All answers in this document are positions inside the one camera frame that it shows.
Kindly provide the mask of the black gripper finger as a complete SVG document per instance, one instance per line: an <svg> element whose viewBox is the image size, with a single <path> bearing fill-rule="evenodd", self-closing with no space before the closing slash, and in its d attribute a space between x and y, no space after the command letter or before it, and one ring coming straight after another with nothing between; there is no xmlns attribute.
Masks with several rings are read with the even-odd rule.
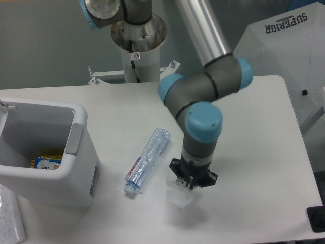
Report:
<svg viewBox="0 0 325 244"><path fill-rule="evenodd" d="M213 186L216 184L218 175L214 172L208 170L201 178L194 178L189 186L190 190L193 190L196 187L204 188Z"/></svg>
<svg viewBox="0 0 325 244"><path fill-rule="evenodd" d="M190 170L189 164L183 159L173 158L169 164L169 168L176 175L181 183L185 183L186 187L190 186Z"/></svg>

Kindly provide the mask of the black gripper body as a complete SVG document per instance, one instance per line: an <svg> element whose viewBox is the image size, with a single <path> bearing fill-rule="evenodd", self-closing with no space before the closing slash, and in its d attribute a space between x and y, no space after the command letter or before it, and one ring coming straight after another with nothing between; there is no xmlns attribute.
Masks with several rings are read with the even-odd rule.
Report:
<svg viewBox="0 0 325 244"><path fill-rule="evenodd" d="M190 170L190 183L194 178L201 178L208 170L210 170L210 158L197 161L194 158L186 159L183 155L181 156L188 164Z"/></svg>

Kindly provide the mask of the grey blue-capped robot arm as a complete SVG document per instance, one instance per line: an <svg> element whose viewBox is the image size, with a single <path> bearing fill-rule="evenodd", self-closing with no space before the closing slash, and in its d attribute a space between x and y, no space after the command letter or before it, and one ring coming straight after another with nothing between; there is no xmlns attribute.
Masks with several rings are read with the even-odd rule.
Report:
<svg viewBox="0 0 325 244"><path fill-rule="evenodd" d="M167 26L153 13L151 1L81 1L89 26L111 28L111 37L122 54L127 83L157 82L163 104L184 134L181 157L170 169L189 188L216 183L210 170L222 130L222 114L213 102L252 83L253 71L245 59L235 58L225 40L209 1L177 1L194 48L203 65L202 74L160 77L160 47Z"/></svg>

